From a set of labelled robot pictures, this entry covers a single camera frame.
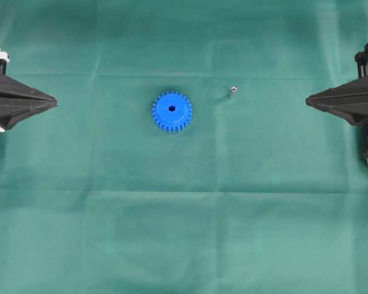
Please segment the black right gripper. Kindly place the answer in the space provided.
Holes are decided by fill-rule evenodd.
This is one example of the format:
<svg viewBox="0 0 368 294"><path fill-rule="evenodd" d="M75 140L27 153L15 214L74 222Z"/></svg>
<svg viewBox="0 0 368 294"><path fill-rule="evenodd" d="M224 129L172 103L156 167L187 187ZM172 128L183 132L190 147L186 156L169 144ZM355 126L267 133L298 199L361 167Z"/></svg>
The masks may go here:
<svg viewBox="0 0 368 294"><path fill-rule="evenodd" d="M352 126L363 126L365 130L365 159L368 166L368 102L346 103L333 105L324 99L336 97L365 96L368 95L368 43L355 55L358 67L358 79L336 88L330 88L306 98L305 103L317 110L330 113L347 121Z"/></svg>

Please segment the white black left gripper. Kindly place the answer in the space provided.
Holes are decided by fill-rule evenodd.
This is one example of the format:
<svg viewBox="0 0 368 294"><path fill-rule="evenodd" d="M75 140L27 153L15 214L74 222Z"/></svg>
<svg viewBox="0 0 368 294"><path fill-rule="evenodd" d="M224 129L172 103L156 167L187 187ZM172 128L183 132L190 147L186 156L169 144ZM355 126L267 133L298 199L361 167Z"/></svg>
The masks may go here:
<svg viewBox="0 0 368 294"><path fill-rule="evenodd" d="M0 133L12 129L24 119L57 106L54 97L4 75L9 62L9 55L0 47L0 96L22 99L0 98Z"/></svg>

